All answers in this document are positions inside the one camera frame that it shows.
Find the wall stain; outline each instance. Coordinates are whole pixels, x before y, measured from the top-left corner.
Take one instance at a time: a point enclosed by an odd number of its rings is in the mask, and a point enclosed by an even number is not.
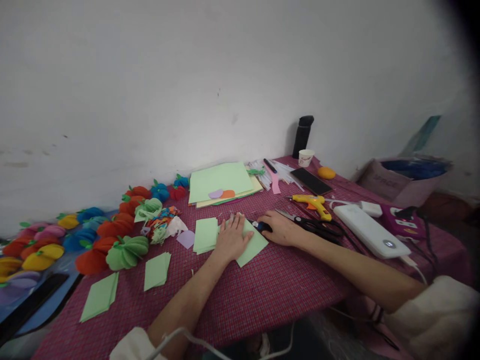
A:
[[[22,162],[6,162],[3,164],[4,167],[11,167],[11,168],[28,168],[29,163],[26,161]]]

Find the yellow glue gun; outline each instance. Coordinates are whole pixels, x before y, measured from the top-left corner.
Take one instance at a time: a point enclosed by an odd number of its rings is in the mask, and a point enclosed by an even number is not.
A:
[[[332,215],[330,215],[327,209],[322,205],[325,203],[325,198],[323,196],[293,195],[287,196],[287,198],[292,199],[297,203],[307,203],[307,209],[316,210],[320,215],[321,220],[332,221]]]

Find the hand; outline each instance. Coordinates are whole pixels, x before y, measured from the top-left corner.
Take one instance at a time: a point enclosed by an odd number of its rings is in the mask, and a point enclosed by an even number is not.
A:
[[[268,240],[283,246],[295,246],[307,232],[290,219],[273,210],[269,210],[265,215],[260,216],[257,222],[270,225],[273,232],[264,230],[261,234]]]
[[[254,236],[253,231],[249,231],[245,236],[244,231],[245,216],[239,212],[236,216],[230,215],[228,224],[225,220],[221,222],[220,233],[216,239],[215,250],[211,254],[221,260],[231,262],[242,255],[247,248],[250,239]]]

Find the person's left hand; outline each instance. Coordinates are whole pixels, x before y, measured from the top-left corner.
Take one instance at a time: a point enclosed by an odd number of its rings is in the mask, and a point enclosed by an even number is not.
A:
[[[254,232],[249,231],[243,237],[244,224],[245,216],[239,212],[236,213],[235,217],[233,214],[230,216],[228,224],[223,220],[220,226],[220,233],[216,239],[215,250],[213,250],[211,255],[227,262],[238,259],[244,253],[250,239],[254,236]]]

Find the black thermos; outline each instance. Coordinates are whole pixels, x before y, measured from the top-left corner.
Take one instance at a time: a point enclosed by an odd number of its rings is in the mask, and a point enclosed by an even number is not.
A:
[[[299,158],[299,151],[307,148],[309,142],[310,127],[314,122],[312,115],[302,116],[298,122],[298,128],[296,129],[295,145],[293,146],[292,158]]]

